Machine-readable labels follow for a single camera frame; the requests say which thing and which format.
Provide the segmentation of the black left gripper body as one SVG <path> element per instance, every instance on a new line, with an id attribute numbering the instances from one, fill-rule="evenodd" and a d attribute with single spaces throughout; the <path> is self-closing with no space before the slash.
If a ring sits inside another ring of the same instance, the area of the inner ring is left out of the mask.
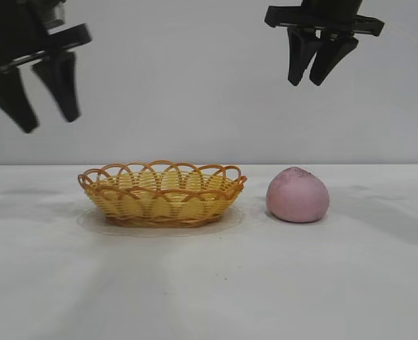
<path id="1" fill-rule="evenodd" d="M 0 1 L 0 71 L 92 41 L 85 24 L 64 25 L 63 1 Z"/>

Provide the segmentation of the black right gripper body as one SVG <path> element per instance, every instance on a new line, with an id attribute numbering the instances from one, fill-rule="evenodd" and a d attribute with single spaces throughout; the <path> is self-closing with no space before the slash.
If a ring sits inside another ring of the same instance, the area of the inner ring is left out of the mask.
<path id="1" fill-rule="evenodd" d="M 269 6 L 264 22 L 275 28 L 299 27 L 378 37 L 385 23 L 358 13 L 362 0 L 302 1 L 299 6 Z"/>

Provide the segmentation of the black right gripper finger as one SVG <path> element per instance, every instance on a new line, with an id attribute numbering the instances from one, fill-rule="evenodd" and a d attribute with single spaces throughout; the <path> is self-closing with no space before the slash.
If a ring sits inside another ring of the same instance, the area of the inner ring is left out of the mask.
<path id="1" fill-rule="evenodd" d="M 311 28 L 288 28 L 289 67 L 288 81 L 297 86 L 319 50 L 319 38 Z"/>
<path id="2" fill-rule="evenodd" d="M 310 80 L 320 86 L 329 76 L 330 72 L 341 62 L 345 56 L 354 51 L 358 46 L 355 37 L 338 37 L 334 40 L 324 41 L 318 50 L 310 70 Z"/>

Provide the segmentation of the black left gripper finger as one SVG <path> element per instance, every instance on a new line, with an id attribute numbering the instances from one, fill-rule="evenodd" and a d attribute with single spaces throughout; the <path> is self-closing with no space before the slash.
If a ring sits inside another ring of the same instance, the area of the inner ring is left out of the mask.
<path id="1" fill-rule="evenodd" d="M 80 116 L 75 78 L 75 52 L 63 51 L 47 56 L 31 68 L 55 100 L 68 123 Z"/>
<path id="2" fill-rule="evenodd" d="M 38 127 L 38 119 L 26 96 L 17 67 L 0 72 L 0 109 L 24 133 L 31 133 Z"/>

